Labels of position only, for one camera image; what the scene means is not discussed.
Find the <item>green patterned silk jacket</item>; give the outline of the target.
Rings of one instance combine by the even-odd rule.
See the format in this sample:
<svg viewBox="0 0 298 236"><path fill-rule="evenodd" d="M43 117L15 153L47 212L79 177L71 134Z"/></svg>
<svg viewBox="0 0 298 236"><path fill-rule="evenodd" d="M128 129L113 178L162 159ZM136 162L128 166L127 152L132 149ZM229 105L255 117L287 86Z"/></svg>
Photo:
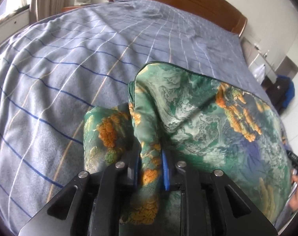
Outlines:
<svg viewBox="0 0 298 236"><path fill-rule="evenodd" d="M252 93L170 63L148 63L129 100L84 117L84 167L102 171L140 143L137 192L120 235L178 235L180 193L162 192L162 149L199 171L223 170L271 223L290 193L290 164L278 114Z"/></svg>

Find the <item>blue garment on chair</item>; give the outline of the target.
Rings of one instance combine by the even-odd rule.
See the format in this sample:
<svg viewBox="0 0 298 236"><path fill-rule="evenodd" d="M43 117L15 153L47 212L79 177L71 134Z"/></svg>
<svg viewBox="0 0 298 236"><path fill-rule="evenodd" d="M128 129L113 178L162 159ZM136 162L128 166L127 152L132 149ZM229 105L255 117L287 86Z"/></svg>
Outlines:
<svg viewBox="0 0 298 236"><path fill-rule="evenodd" d="M294 83L293 83L292 79L290 77L287 77L287 76L278 75L278 78L286 80L288 82L288 89L286 90L286 93L284 95L284 101L282 102L282 107L284 109L287 109L287 107L289 106L291 100L295 96Z"/></svg>

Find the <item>dark jacket on chair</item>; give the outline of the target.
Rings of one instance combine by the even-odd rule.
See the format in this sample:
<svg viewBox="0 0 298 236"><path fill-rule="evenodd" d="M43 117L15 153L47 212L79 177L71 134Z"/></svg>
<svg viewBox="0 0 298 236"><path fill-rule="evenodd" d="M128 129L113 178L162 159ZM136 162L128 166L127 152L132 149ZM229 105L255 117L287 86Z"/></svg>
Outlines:
<svg viewBox="0 0 298 236"><path fill-rule="evenodd" d="M276 82L272 83L270 80L266 84L266 93L278 112L281 115L285 109L282 107L282 102L284 101L284 95L288 89L288 82L277 77Z"/></svg>

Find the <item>white plastic bag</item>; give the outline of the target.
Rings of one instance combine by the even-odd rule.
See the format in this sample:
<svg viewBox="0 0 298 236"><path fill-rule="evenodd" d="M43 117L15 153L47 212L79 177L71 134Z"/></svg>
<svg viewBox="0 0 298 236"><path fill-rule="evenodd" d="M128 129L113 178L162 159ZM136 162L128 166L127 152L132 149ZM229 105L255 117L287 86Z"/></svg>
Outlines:
<svg viewBox="0 0 298 236"><path fill-rule="evenodd" d="M253 75L256 79L256 81L261 85L263 80L265 79L265 65L260 65L259 67L257 67L254 72Z"/></svg>

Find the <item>grey white desk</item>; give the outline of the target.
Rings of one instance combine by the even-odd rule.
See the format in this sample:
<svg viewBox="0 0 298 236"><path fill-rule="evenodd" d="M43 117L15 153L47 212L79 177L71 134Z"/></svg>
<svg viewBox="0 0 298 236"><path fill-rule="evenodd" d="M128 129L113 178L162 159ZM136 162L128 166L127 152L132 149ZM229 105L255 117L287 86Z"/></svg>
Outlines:
<svg viewBox="0 0 298 236"><path fill-rule="evenodd" d="M265 78L268 78L272 83L276 82L277 75L272 66L263 57L259 49L251 44L245 37L241 40L243 56L245 58L248 69L253 74L254 70L260 65L265 65Z"/></svg>

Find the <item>blue checked bed cover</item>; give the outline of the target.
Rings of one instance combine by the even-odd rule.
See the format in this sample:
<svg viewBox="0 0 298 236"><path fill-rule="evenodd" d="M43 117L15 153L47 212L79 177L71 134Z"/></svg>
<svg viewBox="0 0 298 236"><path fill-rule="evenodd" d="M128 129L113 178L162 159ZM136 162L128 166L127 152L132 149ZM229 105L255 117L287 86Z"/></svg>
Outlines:
<svg viewBox="0 0 298 236"><path fill-rule="evenodd" d="M90 5L0 46L0 219L20 229L83 169L85 113L128 100L150 61L223 80L267 101L236 34L151 0Z"/></svg>

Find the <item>wooden nightstand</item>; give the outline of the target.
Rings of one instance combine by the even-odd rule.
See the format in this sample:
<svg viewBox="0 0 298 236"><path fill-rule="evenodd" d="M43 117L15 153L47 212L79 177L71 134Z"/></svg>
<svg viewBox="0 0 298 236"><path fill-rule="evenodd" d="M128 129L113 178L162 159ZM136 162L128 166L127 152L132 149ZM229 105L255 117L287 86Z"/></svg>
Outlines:
<svg viewBox="0 0 298 236"><path fill-rule="evenodd" d="M75 10L75 9L80 9L80 8L83 8L83 7L86 7L87 5L73 5L73 6L67 6L67 7L63 7L61 9L61 12L68 12L68 11L71 11L71 10Z"/></svg>

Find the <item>white window cabinet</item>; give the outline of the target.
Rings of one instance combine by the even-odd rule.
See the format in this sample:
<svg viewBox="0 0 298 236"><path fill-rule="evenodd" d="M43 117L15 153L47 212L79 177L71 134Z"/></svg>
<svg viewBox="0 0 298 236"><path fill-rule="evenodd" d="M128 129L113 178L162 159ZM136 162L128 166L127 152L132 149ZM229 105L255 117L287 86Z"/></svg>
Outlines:
<svg viewBox="0 0 298 236"><path fill-rule="evenodd" d="M30 6L26 5L0 20L0 45L30 24Z"/></svg>

